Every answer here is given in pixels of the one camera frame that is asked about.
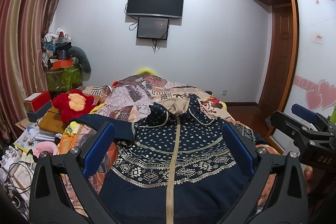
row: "pink heart sticker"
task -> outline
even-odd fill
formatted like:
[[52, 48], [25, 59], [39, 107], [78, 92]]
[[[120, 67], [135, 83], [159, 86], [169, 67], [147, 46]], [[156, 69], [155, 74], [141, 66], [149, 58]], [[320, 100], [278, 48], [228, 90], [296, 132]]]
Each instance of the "pink heart sticker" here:
[[326, 80], [321, 80], [319, 82], [319, 93], [321, 93], [323, 98], [322, 110], [336, 104], [336, 86], [329, 86]]
[[306, 92], [306, 101], [309, 110], [314, 110], [319, 108], [322, 105], [322, 95], [315, 94], [313, 90], [307, 90]]

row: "curtain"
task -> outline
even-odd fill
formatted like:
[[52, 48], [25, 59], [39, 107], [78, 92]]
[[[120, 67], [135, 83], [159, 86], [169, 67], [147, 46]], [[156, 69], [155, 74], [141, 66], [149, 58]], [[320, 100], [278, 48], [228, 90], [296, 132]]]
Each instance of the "curtain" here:
[[47, 11], [57, 7], [50, 1], [0, 0], [0, 145], [20, 136], [15, 123], [26, 118], [24, 99], [47, 90], [41, 41], [51, 22]]

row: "small screen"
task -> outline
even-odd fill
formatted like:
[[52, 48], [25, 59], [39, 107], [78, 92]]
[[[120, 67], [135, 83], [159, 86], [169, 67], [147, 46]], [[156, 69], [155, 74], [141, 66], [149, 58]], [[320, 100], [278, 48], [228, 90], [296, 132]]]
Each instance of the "small screen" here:
[[127, 15], [182, 18], [183, 0], [128, 0]]
[[139, 17], [137, 38], [166, 40], [168, 24], [168, 18]]

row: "power cord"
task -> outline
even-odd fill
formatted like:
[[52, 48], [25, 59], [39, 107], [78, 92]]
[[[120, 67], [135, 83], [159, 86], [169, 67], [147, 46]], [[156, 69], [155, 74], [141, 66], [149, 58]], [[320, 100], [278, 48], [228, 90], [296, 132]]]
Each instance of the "power cord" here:
[[[128, 3], [126, 3], [126, 5], [125, 5], [125, 10], [124, 10], [125, 15], [127, 15], [127, 5], [128, 5]], [[134, 20], [136, 20], [136, 22], [134, 22], [133, 24], [131, 24], [131, 25], [128, 27], [128, 29], [129, 29], [130, 31], [134, 31], [134, 30], [137, 28], [137, 26], [138, 26], [139, 18], [136, 19], [136, 18], [134, 18], [134, 17], [132, 17], [132, 16], [130, 16], [130, 17], [133, 18]]]
[[168, 22], [168, 29], [167, 31], [161, 36], [161, 38], [159, 40], [157, 39], [152, 39], [152, 43], [153, 43], [153, 46], [154, 46], [154, 53], [156, 51], [156, 46], [158, 45], [158, 43], [162, 40], [162, 38], [165, 36], [165, 34], [167, 34], [167, 37], [168, 37], [168, 34], [169, 34], [169, 27], [170, 27], [170, 23]]
[[[9, 173], [11, 172], [12, 168], [13, 168], [12, 166], [13, 166], [13, 165], [16, 165], [16, 164], [23, 166], [23, 167], [28, 171], [29, 178], [30, 178], [30, 185], [27, 186], [27, 187], [25, 187], [25, 188], [16, 187], [16, 186], [14, 185], [14, 183], [13, 183], [12, 177], [11, 177], [10, 174], [9, 174]], [[18, 161], [18, 162], [12, 163], [12, 164], [9, 166], [8, 171], [7, 171], [4, 167], [2, 167], [2, 166], [0, 166], [0, 167], [1, 167], [1, 168], [5, 171], [5, 173], [7, 174], [7, 177], [6, 177], [6, 179], [5, 179], [5, 182], [7, 181], [7, 179], [9, 179], [9, 181], [10, 181], [12, 187], [14, 187], [14, 188], [17, 189], [17, 190], [24, 190], [24, 191], [21, 192], [20, 194], [26, 193], [26, 192], [28, 192], [28, 191], [30, 190], [31, 185], [32, 185], [32, 182], [33, 182], [33, 180], [32, 180], [32, 176], [31, 176], [31, 174], [33, 174], [33, 172], [30, 170], [30, 168], [28, 167], [28, 165], [27, 165], [26, 162], [20, 160], [20, 161]]]

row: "human hand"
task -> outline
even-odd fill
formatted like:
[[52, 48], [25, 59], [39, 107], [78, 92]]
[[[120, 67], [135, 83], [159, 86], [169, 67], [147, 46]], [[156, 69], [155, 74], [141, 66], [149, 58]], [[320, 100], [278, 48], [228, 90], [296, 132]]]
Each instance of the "human hand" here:
[[306, 187], [307, 187], [307, 194], [311, 192], [311, 185], [310, 181], [313, 178], [314, 172], [313, 168], [311, 166], [307, 166], [306, 169], [303, 172], [304, 179], [306, 181]]

